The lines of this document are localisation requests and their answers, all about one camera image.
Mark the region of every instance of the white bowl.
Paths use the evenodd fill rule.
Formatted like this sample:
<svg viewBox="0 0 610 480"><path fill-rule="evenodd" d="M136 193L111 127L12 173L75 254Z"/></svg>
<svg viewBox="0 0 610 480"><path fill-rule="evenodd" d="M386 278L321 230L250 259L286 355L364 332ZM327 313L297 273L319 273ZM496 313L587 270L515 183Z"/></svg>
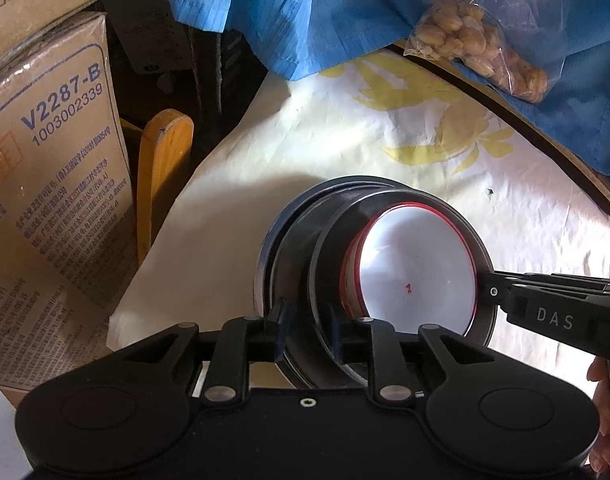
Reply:
<svg viewBox="0 0 610 480"><path fill-rule="evenodd" d="M476 270L456 227L420 203L376 216L348 248L341 299L353 317L390 322L417 333L436 323L466 334L476 311Z"/></svg>

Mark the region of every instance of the clear plastic bag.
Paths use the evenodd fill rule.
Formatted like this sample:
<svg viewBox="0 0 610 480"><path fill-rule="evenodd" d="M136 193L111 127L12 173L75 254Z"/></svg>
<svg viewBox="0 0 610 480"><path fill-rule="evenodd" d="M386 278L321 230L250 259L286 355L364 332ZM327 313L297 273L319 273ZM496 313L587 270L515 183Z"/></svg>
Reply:
<svg viewBox="0 0 610 480"><path fill-rule="evenodd" d="M427 0L405 55L460 60L495 86L540 102L566 56L566 0Z"/></svg>

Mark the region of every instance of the blue fabric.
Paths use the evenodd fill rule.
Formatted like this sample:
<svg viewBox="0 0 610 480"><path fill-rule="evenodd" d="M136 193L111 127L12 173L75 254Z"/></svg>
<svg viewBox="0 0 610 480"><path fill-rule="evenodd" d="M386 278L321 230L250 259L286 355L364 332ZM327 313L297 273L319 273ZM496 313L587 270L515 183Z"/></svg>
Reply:
<svg viewBox="0 0 610 480"><path fill-rule="evenodd" d="M422 0L169 1L180 22L203 30L240 30L256 56L290 80L406 37L425 8ZM566 30L562 78L546 99L538 105L507 99L591 167L610 175L610 0L570 0Z"/></svg>

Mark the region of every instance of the metal rivet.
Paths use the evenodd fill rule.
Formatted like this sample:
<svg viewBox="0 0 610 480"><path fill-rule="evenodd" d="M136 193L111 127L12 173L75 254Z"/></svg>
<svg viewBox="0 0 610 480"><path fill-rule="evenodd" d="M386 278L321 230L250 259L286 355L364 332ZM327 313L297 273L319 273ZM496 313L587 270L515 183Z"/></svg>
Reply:
<svg viewBox="0 0 610 480"><path fill-rule="evenodd" d="M204 395L211 402L227 402L236 396L236 391L230 386L212 386L207 388Z"/></svg>
<svg viewBox="0 0 610 480"><path fill-rule="evenodd" d="M316 399L310 399L309 397L306 397L305 399L300 399L300 405L303 408L313 408L315 405L317 405Z"/></svg>
<svg viewBox="0 0 610 480"><path fill-rule="evenodd" d="M400 384L383 386L378 393L385 400L407 400L412 396L412 391Z"/></svg>

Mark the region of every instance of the human hand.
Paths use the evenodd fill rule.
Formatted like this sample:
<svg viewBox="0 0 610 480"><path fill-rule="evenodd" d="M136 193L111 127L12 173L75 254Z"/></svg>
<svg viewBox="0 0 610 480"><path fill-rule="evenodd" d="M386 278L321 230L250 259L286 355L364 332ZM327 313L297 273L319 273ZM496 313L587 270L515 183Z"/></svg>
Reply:
<svg viewBox="0 0 610 480"><path fill-rule="evenodd" d="M598 381L594 404L600 415L600 435L589 453L592 469L602 473L610 467L610 372L607 360L597 357L587 370L588 381Z"/></svg>

